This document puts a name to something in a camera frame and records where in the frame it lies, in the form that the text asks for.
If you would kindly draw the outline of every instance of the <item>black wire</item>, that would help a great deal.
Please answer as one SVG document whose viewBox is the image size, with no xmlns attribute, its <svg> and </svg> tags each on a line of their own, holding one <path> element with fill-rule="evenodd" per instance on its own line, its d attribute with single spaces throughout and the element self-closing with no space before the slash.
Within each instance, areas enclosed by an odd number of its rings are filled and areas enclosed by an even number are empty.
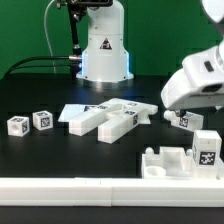
<svg viewBox="0 0 224 224">
<path fill-rule="evenodd" d="M 31 65 L 31 66 L 19 66 L 17 68 L 13 68 L 11 72 L 19 69 L 27 69 L 27 68 L 53 68 L 53 67 L 69 67 L 69 65 Z"/>
<path fill-rule="evenodd" d="M 31 62 L 31 61 L 57 61 L 57 60 L 68 60 L 68 59 L 69 59 L 68 56 L 57 56 L 57 57 L 43 56 L 43 57 L 26 58 L 24 60 L 21 60 L 21 61 L 17 62 L 13 66 L 11 66 L 11 68 L 4 74 L 4 77 L 7 78 L 10 75 L 10 73 L 15 70 L 15 68 L 17 68 L 18 66 L 20 66 L 22 64 L 25 64 L 27 62 Z"/>
</svg>

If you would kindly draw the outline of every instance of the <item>black label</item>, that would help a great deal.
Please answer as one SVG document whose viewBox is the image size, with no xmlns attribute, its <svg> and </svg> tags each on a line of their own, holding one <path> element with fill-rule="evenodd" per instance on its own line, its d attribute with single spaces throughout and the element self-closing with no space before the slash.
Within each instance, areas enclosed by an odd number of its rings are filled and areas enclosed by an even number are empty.
<svg viewBox="0 0 224 224">
<path fill-rule="evenodd" d="M 136 125 L 138 123 L 138 115 L 135 115 L 133 118 L 133 125 Z"/>
<path fill-rule="evenodd" d="M 112 47 L 110 45 L 110 42 L 109 42 L 109 40 L 107 38 L 104 40 L 104 42 L 101 45 L 100 49 L 103 49 L 103 50 L 112 50 Z"/>
<path fill-rule="evenodd" d="M 13 122 L 21 122 L 23 120 L 24 120 L 24 118 L 14 118 L 11 121 L 13 121 Z"/>
<path fill-rule="evenodd" d="M 182 127 L 187 128 L 188 127 L 188 119 L 184 118 L 184 117 L 181 117 L 179 125 L 182 126 Z"/>
<path fill-rule="evenodd" d="M 42 128 L 49 127 L 51 124 L 50 118 L 49 117 L 41 118 L 40 123 Z"/>
<path fill-rule="evenodd" d="M 135 114 L 135 112 L 134 111 L 126 111 L 124 114 L 133 115 L 133 114 Z"/>
<path fill-rule="evenodd" d="M 85 108 L 84 108 L 84 112 L 86 112 L 86 111 L 88 111 L 88 110 L 90 110 L 90 109 L 92 109 L 92 108 L 94 108 L 95 106 L 85 106 Z"/>
<path fill-rule="evenodd" d="M 215 152 L 201 152 L 199 165 L 213 166 L 215 164 Z"/>
<path fill-rule="evenodd" d="M 48 114 L 46 112 L 38 112 L 36 113 L 38 116 L 47 116 Z"/>
<path fill-rule="evenodd" d="M 99 108 L 99 109 L 101 109 L 101 110 L 106 110 L 108 107 L 105 107 L 105 106 L 99 106 L 99 107 L 97 107 L 97 108 Z"/>
<path fill-rule="evenodd" d="M 130 106 L 136 106 L 137 105 L 137 103 L 133 103 L 133 102 L 131 102 L 131 103 L 129 103 L 128 105 L 130 105 Z"/>
<path fill-rule="evenodd" d="M 24 122 L 24 123 L 22 124 L 22 128 L 23 128 L 23 133 L 25 133 L 25 132 L 27 131 L 27 129 L 28 129 L 27 122 Z"/>
</svg>

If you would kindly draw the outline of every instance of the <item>white cube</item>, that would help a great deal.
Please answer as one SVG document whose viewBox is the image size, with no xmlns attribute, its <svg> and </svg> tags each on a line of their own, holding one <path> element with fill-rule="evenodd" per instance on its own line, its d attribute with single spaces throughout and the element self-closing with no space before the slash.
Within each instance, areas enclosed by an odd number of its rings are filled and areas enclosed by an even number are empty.
<svg viewBox="0 0 224 224">
<path fill-rule="evenodd" d="M 7 121 L 8 135 L 23 137 L 30 131 L 30 122 L 28 117 L 12 117 Z"/>
<path fill-rule="evenodd" d="M 48 111 L 33 113 L 33 126 L 38 130 L 46 130 L 53 127 L 53 116 Z"/>
<path fill-rule="evenodd" d="M 221 144 L 222 139 L 216 131 L 195 131 L 192 150 L 196 166 L 215 166 L 219 160 Z"/>
</svg>

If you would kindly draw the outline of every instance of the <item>white robotic arm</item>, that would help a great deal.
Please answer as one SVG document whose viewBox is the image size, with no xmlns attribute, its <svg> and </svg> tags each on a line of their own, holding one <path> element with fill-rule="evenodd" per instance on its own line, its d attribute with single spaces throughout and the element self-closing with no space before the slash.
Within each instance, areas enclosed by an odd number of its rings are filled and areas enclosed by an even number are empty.
<svg viewBox="0 0 224 224">
<path fill-rule="evenodd" d="M 224 19 L 223 0 L 201 0 L 201 3 L 208 17 L 210 17 L 213 22 L 222 22 Z"/>
<path fill-rule="evenodd" d="M 202 0 L 204 10 L 224 35 L 224 1 Z M 204 52 L 186 57 L 161 93 L 169 110 L 224 105 L 224 42 Z"/>
<path fill-rule="evenodd" d="M 106 89 L 131 85 L 133 75 L 129 72 L 129 54 L 123 46 L 122 4 L 118 0 L 57 1 L 58 8 L 68 6 L 74 46 L 69 59 L 72 62 L 71 74 L 76 81 L 89 87 Z M 76 23 L 86 14 L 89 17 L 88 46 L 82 52 Z"/>
</svg>

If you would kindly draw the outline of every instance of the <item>black tabletop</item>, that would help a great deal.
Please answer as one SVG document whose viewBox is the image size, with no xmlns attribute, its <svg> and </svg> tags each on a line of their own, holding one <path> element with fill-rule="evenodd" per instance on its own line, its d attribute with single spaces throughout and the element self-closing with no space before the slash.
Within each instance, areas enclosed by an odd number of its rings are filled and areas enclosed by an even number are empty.
<svg viewBox="0 0 224 224">
<path fill-rule="evenodd" d="M 68 75 L 16 74 L 0 81 L 0 177 L 141 178 L 141 155 L 147 147 L 191 148 L 193 133 L 172 127 L 163 119 L 160 92 L 168 79 L 137 76 L 131 87 L 99 90 L 78 86 Z M 57 120 L 65 104 L 98 105 L 121 98 L 159 106 L 151 125 L 139 125 L 113 144 L 97 140 L 97 128 L 80 137 L 69 134 Z M 53 114 L 54 128 L 32 127 L 32 113 Z M 224 137 L 223 110 L 191 110 L 205 116 L 204 129 Z M 7 120 L 28 116 L 31 131 L 8 136 Z M 53 208 L 0 207 L 5 223 L 221 223 L 222 208 Z"/>
</svg>

